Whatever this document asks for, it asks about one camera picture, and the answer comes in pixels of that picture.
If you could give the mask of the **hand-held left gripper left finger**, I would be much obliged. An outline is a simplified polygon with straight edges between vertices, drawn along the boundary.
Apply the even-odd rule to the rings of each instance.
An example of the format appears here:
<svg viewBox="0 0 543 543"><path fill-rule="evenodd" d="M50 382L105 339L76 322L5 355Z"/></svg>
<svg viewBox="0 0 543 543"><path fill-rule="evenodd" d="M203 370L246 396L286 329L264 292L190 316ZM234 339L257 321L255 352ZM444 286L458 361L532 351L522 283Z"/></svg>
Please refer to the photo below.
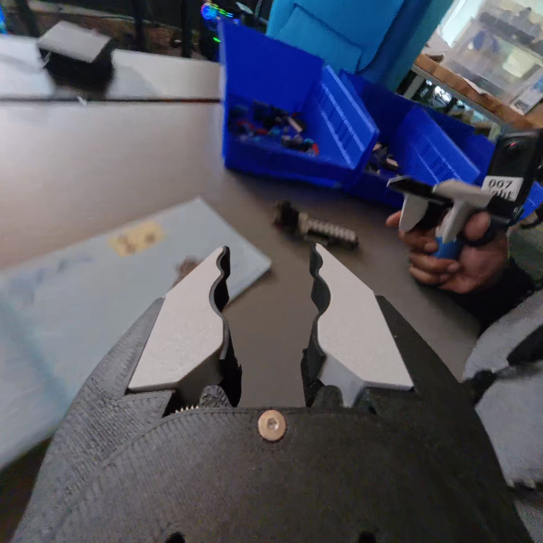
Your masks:
<svg viewBox="0 0 543 543"><path fill-rule="evenodd" d="M163 298L153 329L128 383L131 393L173 390L194 406L217 385L236 407L242 368L223 310L229 302L230 249L214 250Z"/></svg>

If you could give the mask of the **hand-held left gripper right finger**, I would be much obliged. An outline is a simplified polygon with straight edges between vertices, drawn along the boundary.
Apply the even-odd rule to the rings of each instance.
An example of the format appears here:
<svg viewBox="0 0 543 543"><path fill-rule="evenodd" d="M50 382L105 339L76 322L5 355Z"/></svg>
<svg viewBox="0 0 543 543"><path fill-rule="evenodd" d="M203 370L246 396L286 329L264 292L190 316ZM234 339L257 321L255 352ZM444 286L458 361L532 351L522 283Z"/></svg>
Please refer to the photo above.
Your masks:
<svg viewBox="0 0 543 543"><path fill-rule="evenodd" d="M317 314L301 362L306 406L327 386L339 390L345 407L366 388L413 390L374 291L319 243L311 248L309 271Z"/></svg>

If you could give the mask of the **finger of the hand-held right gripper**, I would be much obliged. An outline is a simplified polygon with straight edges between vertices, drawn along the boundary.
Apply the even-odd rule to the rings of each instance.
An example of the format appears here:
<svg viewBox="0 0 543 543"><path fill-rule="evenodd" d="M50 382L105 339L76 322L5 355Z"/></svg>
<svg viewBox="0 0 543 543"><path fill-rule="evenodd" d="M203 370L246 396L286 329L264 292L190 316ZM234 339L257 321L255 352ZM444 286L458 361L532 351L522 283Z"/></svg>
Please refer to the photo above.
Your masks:
<svg viewBox="0 0 543 543"><path fill-rule="evenodd" d="M432 188L431 218L439 246L457 244L473 214L485 210L492 195L458 180L443 181Z"/></svg>
<svg viewBox="0 0 543 543"><path fill-rule="evenodd" d="M396 176L388 181L387 187L404 197L398 226L401 232L437 229L437 200L434 199L434 186L410 176Z"/></svg>

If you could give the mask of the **pile of pale grey bricks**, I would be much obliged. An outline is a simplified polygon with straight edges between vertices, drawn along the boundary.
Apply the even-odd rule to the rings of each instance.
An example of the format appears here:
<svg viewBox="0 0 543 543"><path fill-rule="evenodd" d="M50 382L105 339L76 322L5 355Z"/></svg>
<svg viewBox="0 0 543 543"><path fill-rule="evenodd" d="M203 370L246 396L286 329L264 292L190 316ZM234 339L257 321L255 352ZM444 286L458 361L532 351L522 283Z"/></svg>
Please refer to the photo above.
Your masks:
<svg viewBox="0 0 543 543"><path fill-rule="evenodd" d="M401 165L394 155L389 152L389 147L377 141L372 149L366 169L377 175L384 173L396 174L401 170Z"/></svg>

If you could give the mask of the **blue plastic bin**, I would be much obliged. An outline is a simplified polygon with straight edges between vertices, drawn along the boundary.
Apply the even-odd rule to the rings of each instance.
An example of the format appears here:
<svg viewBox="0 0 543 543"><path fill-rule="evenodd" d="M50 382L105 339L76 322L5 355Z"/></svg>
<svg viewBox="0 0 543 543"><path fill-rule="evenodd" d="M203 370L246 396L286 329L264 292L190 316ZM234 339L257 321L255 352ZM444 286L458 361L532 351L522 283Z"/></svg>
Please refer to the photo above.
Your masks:
<svg viewBox="0 0 543 543"><path fill-rule="evenodd" d="M398 165L398 171L391 171L370 151L368 164L345 189L347 194L400 208L402 195L387 187L395 175L410 176L431 186L448 179L482 183L485 174L481 166L438 124L436 113L362 77L341 71L340 79L373 119L378 131L376 143L385 147Z"/></svg>
<svg viewBox="0 0 543 543"><path fill-rule="evenodd" d="M378 134L365 106L321 59L226 20L218 31L224 166L254 176L350 187L367 165ZM236 140L227 129L227 114L253 100L299 112L320 155Z"/></svg>
<svg viewBox="0 0 543 543"><path fill-rule="evenodd" d="M542 211L542 128L510 130L491 141L457 119L429 113L479 170L476 185L521 207L521 219Z"/></svg>

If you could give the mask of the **grey black toy brick model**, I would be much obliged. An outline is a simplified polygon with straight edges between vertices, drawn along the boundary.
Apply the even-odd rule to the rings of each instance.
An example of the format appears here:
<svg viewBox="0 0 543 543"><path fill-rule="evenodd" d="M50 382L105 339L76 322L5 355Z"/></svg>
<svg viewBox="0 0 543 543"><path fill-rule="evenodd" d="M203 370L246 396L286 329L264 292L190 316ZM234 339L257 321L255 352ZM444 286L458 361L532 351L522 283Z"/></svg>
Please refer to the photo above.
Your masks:
<svg viewBox="0 0 543 543"><path fill-rule="evenodd" d="M351 251L359 248L359 237L356 232L312 217L294 207L288 200L280 200L275 204L273 225L292 238Z"/></svg>

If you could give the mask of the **light blue instruction booklet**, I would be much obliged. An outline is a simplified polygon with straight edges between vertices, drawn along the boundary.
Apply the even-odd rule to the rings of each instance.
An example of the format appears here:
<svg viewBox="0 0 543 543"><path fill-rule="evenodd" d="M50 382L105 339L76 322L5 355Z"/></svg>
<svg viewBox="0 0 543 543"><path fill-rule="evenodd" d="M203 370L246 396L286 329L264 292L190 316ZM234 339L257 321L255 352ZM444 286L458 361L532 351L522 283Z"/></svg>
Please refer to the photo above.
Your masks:
<svg viewBox="0 0 543 543"><path fill-rule="evenodd" d="M1 271L1 468L47 438L188 258L228 246L230 299L271 268L203 199Z"/></svg>

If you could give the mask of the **pile of red black bricks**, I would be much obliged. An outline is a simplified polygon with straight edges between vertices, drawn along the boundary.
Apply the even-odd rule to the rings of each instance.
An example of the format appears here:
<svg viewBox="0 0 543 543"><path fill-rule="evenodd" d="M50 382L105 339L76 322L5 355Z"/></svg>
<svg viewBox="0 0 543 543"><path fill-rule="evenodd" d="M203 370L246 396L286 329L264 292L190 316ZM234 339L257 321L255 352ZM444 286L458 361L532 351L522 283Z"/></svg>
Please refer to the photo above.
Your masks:
<svg viewBox="0 0 543 543"><path fill-rule="evenodd" d="M259 100L234 105L227 114L227 129L241 143L280 145L308 156L320 155L320 147L308 135L299 112Z"/></svg>

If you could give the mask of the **person's right forearm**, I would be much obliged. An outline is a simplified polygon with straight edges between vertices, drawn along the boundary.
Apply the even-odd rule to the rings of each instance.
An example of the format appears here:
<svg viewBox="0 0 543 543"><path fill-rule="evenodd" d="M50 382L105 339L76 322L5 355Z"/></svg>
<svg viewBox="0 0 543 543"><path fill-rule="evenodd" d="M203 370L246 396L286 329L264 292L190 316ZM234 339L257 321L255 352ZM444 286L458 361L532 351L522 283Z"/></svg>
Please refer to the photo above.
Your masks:
<svg viewBox="0 0 543 543"><path fill-rule="evenodd" d="M479 324L479 335L540 289L514 258L509 258L500 274L473 292L451 298Z"/></svg>

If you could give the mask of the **grey desk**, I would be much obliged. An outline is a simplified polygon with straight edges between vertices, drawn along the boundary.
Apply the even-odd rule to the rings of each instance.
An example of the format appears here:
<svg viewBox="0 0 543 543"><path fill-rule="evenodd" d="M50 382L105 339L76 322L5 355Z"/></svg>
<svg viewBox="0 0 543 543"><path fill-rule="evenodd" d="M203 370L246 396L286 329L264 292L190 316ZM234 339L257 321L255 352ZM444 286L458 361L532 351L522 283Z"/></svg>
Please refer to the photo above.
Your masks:
<svg viewBox="0 0 543 543"><path fill-rule="evenodd" d="M241 406L302 406L302 349L316 308L309 248L272 226L277 200L357 232L337 258L385 296L460 379L478 325L416 285L388 208L306 184L224 169L211 103L1 106L1 269L203 197L272 261L225 315L243 368Z"/></svg>

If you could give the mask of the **person's right hand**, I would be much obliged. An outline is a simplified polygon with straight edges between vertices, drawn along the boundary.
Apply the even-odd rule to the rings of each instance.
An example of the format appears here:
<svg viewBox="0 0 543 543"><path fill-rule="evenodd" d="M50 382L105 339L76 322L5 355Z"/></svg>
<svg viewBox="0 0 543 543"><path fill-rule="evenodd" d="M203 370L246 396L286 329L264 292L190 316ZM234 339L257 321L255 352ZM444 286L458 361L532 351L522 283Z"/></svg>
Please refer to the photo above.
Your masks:
<svg viewBox="0 0 543 543"><path fill-rule="evenodd" d="M435 229L403 231L401 212L388 217L386 226L397 229L398 237L409 248L409 273L424 286L437 287L456 294L468 294L494 282L508 261L507 234L499 230L485 245L465 245L457 259L436 256Z"/></svg>

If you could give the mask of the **printed leaflet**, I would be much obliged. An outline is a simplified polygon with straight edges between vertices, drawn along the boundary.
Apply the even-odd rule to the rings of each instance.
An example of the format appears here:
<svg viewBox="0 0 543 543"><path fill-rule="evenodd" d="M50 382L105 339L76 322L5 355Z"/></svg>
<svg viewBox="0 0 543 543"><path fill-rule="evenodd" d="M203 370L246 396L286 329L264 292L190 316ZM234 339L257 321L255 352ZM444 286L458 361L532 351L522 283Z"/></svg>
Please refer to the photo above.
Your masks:
<svg viewBox="0 0 543 543"><path fill-rule="evenodd" d="M517 98L511 102L511 108L522 115L529 113L542 101L542 76L523 90Z"/></svg>

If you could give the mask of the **stack of clear storage boxes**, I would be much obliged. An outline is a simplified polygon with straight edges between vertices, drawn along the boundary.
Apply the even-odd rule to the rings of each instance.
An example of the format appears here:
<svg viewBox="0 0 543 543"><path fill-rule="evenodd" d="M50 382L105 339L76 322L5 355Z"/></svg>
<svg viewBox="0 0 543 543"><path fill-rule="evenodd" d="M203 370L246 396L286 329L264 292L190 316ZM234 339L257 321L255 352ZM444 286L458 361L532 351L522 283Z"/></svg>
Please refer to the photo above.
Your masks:
<svg viewBox="0 0 543 543"><path fill-rule="evenodd" d="M542 1L454 1L443 64L507 105L542 76Z"/></svg>

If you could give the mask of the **blue felt bag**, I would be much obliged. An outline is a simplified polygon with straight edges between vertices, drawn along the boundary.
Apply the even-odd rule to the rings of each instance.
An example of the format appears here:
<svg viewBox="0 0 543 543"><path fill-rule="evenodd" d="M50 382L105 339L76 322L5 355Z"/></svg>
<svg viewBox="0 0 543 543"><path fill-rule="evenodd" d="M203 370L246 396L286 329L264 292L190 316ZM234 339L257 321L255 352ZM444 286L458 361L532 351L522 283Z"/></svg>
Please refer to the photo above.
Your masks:
<svg viewBox="0 0 543 543"><path fill-rule="evenodd" d="M453 1L273 1L267 36L396 91Z"/></svg>

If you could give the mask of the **computer with coloured lights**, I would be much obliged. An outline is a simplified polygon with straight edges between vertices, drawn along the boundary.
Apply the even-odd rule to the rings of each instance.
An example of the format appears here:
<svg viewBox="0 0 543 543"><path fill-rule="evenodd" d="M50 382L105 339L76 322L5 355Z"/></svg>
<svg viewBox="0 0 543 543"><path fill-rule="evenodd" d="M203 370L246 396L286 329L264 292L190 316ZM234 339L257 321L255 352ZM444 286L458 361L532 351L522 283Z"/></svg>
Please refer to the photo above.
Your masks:
<svg viewBox="0 0 543 543"><path fill-rule="evenodd" d="M203 1L200 8L200 17L203 33L211 39L212 42L219 44L218 23L222 19L234 20L234 13L222 8L212 1Z"/></svg>

